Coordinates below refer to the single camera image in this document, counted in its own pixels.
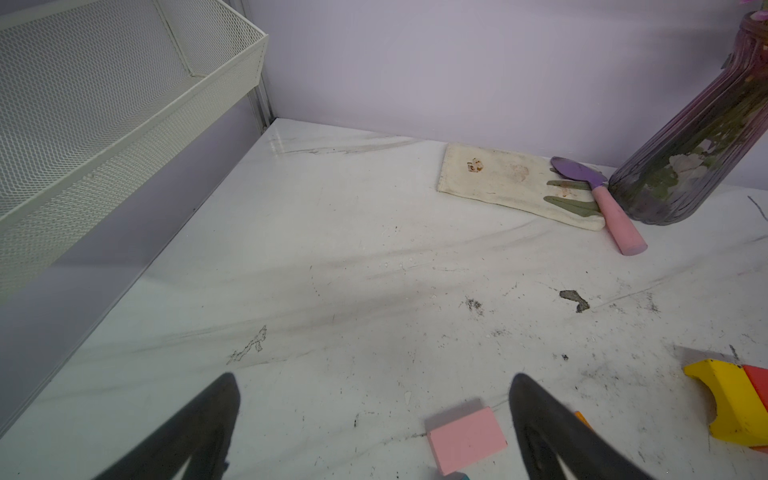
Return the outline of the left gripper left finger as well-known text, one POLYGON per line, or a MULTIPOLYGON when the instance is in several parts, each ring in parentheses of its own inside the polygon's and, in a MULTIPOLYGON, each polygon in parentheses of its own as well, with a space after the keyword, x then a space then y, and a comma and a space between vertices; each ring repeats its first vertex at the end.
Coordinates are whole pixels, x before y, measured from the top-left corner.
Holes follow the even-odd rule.
POLYGON ((99 479, 220 479, 240 408, 236 378, 219 376, 99 479))

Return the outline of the yellow arch wood block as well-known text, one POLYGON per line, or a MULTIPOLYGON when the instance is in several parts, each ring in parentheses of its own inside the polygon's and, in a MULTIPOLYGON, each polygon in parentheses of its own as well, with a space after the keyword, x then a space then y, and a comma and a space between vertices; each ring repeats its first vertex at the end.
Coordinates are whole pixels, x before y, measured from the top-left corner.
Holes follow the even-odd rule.
POLYGON ((748 379, 743 365, 705 359, 683 368, 686 376, 702 382, 716 403, 709 425, 715 439, 767 451, 767 410, 748 379))

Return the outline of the red arch wood block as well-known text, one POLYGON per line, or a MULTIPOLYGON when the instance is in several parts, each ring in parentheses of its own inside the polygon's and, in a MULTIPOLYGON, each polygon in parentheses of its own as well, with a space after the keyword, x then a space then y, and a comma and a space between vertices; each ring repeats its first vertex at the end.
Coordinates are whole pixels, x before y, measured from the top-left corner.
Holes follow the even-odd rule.
POLYGON ((750 380, 755 392, 760 398, 763 406, 768 410, 768 370, 766 368, 743 365, 748 379, 750 380))

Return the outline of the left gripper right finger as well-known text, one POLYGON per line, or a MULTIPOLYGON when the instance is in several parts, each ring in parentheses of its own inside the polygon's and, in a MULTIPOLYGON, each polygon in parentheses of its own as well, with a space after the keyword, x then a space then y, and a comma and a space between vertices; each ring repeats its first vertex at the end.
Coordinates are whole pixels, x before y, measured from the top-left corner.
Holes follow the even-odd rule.
POLYGON ((531 479, 563 479, 563 466, 578 479, 650 477, 524 373, 512 379, 509 407, 531 479))

